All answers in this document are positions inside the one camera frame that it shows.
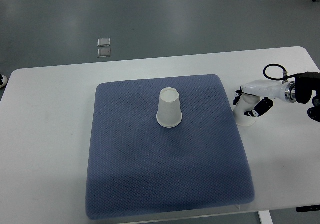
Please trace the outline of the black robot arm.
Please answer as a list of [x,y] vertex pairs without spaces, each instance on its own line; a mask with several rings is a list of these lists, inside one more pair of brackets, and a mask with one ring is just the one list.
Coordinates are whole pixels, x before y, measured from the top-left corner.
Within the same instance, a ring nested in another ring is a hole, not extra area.
[[295,79],[294,86],[289,89],[290,100],[301,104],[307,104],[312,100],[313,107],[309,108],[307,114],[310,119],[319,122],[320,120],[320,73],[304,72],[290,75]]

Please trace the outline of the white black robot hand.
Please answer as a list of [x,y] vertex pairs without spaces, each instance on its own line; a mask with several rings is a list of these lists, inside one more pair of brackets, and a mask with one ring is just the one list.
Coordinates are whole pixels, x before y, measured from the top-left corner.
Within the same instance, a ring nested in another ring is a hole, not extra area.
[[275,80],[255,80],[240,86],[235,92],[233,105],[236,106],[242,94],[259,96],[261,99],[256,106],[247,111],[245,115],[250,117],[260,117],[266,114],[274,105],[274,99],[284,102],[294,103],[295,100],[289,99],[289,90],[294,85],[294,81],[275,81]]

